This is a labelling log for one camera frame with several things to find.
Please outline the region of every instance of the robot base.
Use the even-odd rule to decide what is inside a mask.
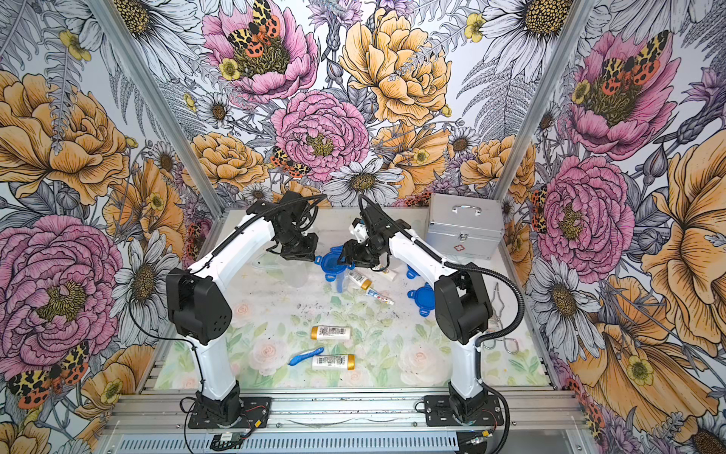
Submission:
[[[454,415],[452,400],[461,400],[461,397],[458,396],[451,385],[449,385],[449,392],[451,397],[441,395],[424,396],[426,426],[494,426],[495,424],[501,426],[504,424],[504,415],[499,406],[499,400],[495,396],[487,396],[482,392],[471,399],[463,401],[467,418],[460,421]]]

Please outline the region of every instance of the pink peony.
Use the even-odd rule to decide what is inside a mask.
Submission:
[[[311,168],[308,177],[326,182],[330,172],[368,153],[368,130],[356,107],[318,90],[298,93],[272,114],[277,146]]]
[[[547,185],[547,233],[539,235],[542,256],[556,256],[585,283],[606,277],[633,236],[635,218],[626,196],[620,169],[604,157],[582,162],[577,156],[565,158]]]
[[[244,100],[261,104],[310,88],[315,83],[318,66],[318,47],[313,33],[303,32],[290,8],[282,13],[272,0],[269,4],[272,14],[280,20],[280,37],[265,47],[267,54],[257,58],[249,58],[244,52],[235,54],[227,40],[230,33],[249,29],[253,8],[247,8],[245,14],[234,8],[231,17],[220,12],[219,17],[202,19],[204,46],[211,50],[207,53],[209,63],[222,65],[220,81],[231,84]]]
[[[584,68],[575,75],[575,90],[569,110],[558,122],[560,132],[575,143],[582,143],[591,153],[607,153],[615,161],[629,158],[665,126],[676,102],[666,102],[673,91],[680,58],[670,61],[673,51],[672,33],[664,38],[659,68],[643,85],[623,82],[611,95],[605,94],[603,62],[618,58],[626,62],[637,56],[647,42],[635,38],[623,41],[620,36],[605,33],[585,58]]]
[[[0,232],[0,373],[50,369],[81,342],[91,354],[116,332],[109,316],[123,266],[111,239],[70,216]]]

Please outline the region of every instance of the toothpaste tube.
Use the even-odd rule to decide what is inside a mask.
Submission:
[[[367,296],[372,296],[373,298],[376,298],[377,300],[379,300],[379,301],[381,301],[383,303],[393,305],[393,300],[392,299],[388,298],[387,296],[381,295],[380,293],[378,293],[377,291],[373,290],[372,288],[369,288],[368,289],[368,292],[366,292],[366,295]]]

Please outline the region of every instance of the red wire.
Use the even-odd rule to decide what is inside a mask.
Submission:
[[[494,416],[494,414],[491,411],[489,411],[489,410],[484,410],[482,408],[481,411],[486,411],[488,414],[492,415],[492,419],[494,420],[494,428],[492,429],[492,432],[495,431],[495,430],[497,430],[497,417]]]

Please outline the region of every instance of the small tube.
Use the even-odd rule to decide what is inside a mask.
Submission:
[[[368,289],[368,291],[366,292],[366,295],[367,296],[371,296],[373,298],[376,298],[377,300],[379,300],[379,301],[381,301],[383,303],[390,304],[391,306],[393,306],[393,300],[392,299],[388,298],[387,296],[381,295],[380,293],[378,293],[377,291],[373,290],[372,288],[369,288]]]
[[[363,290],[367,290],[372,284],[370,279],[353,269],[348,270],[348,277],[351,278],[351,280]]]

